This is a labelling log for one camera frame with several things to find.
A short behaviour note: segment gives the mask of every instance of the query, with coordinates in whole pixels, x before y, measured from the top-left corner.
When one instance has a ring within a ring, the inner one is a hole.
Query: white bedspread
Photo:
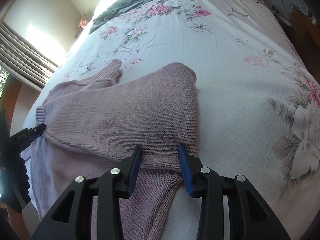
[[[320,208],[320,88],[263,3],[155,0],[88,30],[25,127],[35,126],[55,85],[91,76],[113,58],[123,62],[120,84],[182,62],[197,75],[202,163],[222,176],[244,174],[290,237],[302,236]],[[162,239],[196,239],[199,212],[200,201],[179,188]]]

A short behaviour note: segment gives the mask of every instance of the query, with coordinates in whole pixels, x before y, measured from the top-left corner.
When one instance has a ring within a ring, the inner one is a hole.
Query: pink rose print
[[[311,91],[310,99],[314,101],[318,107],[320,107],[320,87],[318,87],[308,78],[304,78],[304,83],[308,86],[308,88]]]
[[[129,63],[127,63],[128,65],[126,65],[124,68],[131,68],[134,67],[137,63],[141,62],[142,59],[138,58],[138,59],[131,59],[129,61]]]
[[[264,59],[263,57],[260,56],[253,56],[250,55],[248,57],[245,57],[244,62],[252,65],[252,66],[261,66],[261,67],[268,67],[269,66],[269,62],[267,59]]]
[[[64,79],[63,79],[62,81],[63,81],[63,82],[68,81],[70,77],[71,77],[71,74],[69,73],[68,75],[66,75],[66,76],[64,77]]]
[[[109,30],[107,30],[104,35],[110,35],[113,33],[116,33],[118,31],[118,27],[111,27]]]
[[[209,16],[211,15],[211,12],[208,12],[207,10],[204,9],[197,9],[196,12],[193,14],[193,16]]]
[[[154,16],[154,15],[158,15],[158,14],[164,14],[167,11],[170,11],[172,9],[171,6],[166,6],[163,5],[162,3],[158,3],[156,5],[153,6],[153,8],[148,11],[148,16]]]
[[[109,35],[112,35],[118,31],[118,27],[111,27],[105,32],[100,32],[100,36],[105,40]]]
[[[133,49],[130,51],[129,55],[132,57],[133,55],[137,55],[140,52],[140,49]]]

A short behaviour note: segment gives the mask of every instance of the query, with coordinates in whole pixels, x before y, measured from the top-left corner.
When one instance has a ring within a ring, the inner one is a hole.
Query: window
[[[4,87],[4,84],[6,82],[8,78],[8,72],[5,71],[1,66],[0,66],[0,97],[1,97],[1,94],[2,94],[2,90],[3,90],[3,87]]]

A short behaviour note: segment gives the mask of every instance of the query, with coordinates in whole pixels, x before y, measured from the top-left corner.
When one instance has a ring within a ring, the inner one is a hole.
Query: pink sweater
[[[197,156],[196,75],[172,63],[117,85],[120,64],[114,60],[91,78],[57,85],[36,111],[37,122],[47,129],[23,157],[31,153],[32,185],[42,218],[76,176],[101,176],[140,144],[136,190],[120,201],[124,238],[158,239],[182,181],[178,145],[185,143]]]

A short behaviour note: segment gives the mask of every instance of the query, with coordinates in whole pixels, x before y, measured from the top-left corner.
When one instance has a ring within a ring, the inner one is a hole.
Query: white flower print
[[[167,0],[163,3],[163,5],[171,6],[171,7],[179,7],[181,4],[184,4],[188,0]]]
[[[301,140],[293,158],[290,179],[308,171],[316,171],[320,160],[320,108],[311,101],[307,108],[298,106],[294,113],[292,132]]]
[[[138,35],[146,33],[147,32],[146,29],[147,29],[146,25],[136,26],[131,31],[128,32],[127,36],[131,36],[131,38],[133,39]]]

